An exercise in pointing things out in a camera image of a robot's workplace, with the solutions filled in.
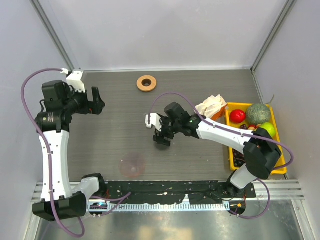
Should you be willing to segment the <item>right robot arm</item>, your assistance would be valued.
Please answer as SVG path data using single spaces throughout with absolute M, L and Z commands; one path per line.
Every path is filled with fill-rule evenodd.
M 176 102 L 164 109 L 165 115 L 149 113 L 146 127 L 155 128 L 153 140 L 170 146 L 176 134 L 213 141 L 241 153 L 244 164 L 227 179 L 226 192 L 238 197 L 245 187 L 256 179 L 266 180 L 271 175 L 282 152 L 269 133 L 259 128 L 256 131 L 239 129 L 218 123 L 199 113 L 190 115 Z

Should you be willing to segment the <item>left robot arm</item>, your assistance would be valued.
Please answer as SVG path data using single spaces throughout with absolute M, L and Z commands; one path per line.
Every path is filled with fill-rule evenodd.
M 104 178 L 99 173 L 84 176 L 80 183 L 71 187 L 68 170 L 68 142 L 70 124 L 74 114 L 102 113 L 106 104 L 99 89 L 92 87 L 93 100 L 87 91 L 54 80 L 42 85 L 41 112 L 35 118 L 43 153 L 43 187 L 40 201 L 33 204 L 34 215 L 53 222 L 83 217 L 91 196 L 102 199 L 107 193 Z

